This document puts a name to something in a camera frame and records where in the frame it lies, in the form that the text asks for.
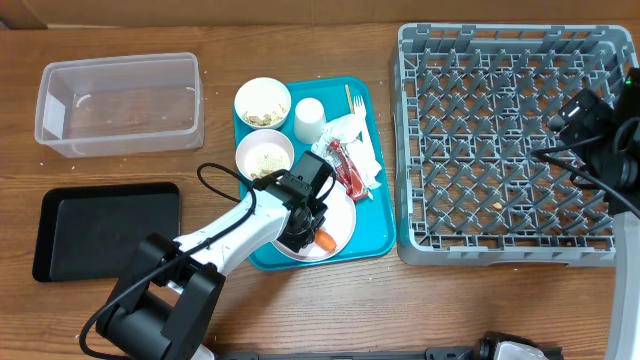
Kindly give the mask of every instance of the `white plate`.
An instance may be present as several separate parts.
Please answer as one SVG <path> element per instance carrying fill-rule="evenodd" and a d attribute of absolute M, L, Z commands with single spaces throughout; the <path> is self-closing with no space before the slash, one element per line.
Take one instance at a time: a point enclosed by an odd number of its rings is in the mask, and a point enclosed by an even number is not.
<path fill-rule="evenodd" d="M 320 194 L 324 194 L 329 189 L 332 181 L 332 179 L 327 180 L 322 190 L 320 190 Z M 301 249 L 299 253 L 295 253 L 279 241 L 274 241 L 273 245 L 275 245 L 276 249 L 280 250 L 285 256 L 302 262 L 326 260 L 342 251 L 351 240 L 353 231 L 356 229 L 356 205 L 347 195 L 344 186 L 337 181 L 324 203 L 327 205 L 327 212 L 324 214 L 325 221 L 320 229 L 326 231 L 335 240 L 336 250 L 334 252 L 330 253 L 323 250 L 315 242 Z"/>

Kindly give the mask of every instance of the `clear plastic bin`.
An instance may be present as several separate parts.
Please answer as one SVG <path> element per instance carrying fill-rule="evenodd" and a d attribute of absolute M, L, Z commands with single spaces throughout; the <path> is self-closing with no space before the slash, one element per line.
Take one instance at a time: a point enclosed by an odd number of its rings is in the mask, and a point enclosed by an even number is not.
<path fill-rule="evenodd" d="M 191 53 L 51 63 L 35 138 L 67 157 L 195 149 L 204 142 L 203 99 Z"/>

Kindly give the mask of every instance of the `orange food piece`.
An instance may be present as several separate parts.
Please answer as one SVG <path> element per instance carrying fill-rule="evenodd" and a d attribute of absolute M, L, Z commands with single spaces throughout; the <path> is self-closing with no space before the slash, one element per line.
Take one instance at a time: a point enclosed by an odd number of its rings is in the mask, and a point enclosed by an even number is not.
<path fill-rule="evenodd" d="M 336 241 L 333 240 L 331 235 L 327 234 L 324 230 L 316 230 L 316 245 L 320 246 L 323 250 L 328 251 L 330 253 L 336 251 Z"/>

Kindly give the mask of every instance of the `gray dish rack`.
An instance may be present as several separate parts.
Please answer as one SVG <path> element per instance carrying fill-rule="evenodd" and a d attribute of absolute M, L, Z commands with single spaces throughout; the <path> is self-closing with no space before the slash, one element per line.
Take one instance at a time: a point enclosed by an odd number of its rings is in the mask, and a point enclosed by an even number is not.
<path fill-rule="evenodd" d="M 391 59 L 400 258 L 613 266 L 604 193 L 529 152 L 561 144 L 546 123 L 580 90 L 612 105 L 631 66 L 619 26 L 402 26 Z"/>

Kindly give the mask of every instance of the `fork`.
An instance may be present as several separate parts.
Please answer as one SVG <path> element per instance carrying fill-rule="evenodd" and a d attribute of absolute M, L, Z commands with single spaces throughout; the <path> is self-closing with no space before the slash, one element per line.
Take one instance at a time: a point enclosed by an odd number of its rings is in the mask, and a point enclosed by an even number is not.
<path fill-rule="evenodd" d="M 360 95 L 353 97 L 353 112 L 357 117 L 362 119 L 362 143 L 364 144 L 365 149 L 367 149 L 367 155 L 371 159 L 375 160 L 376 155 L 373 151 L 373 144 L 371 143 L 371 136 L 369 135 L 369 129 L 366 121 L 367 108 L 364 105 L 364 99 Z"/>

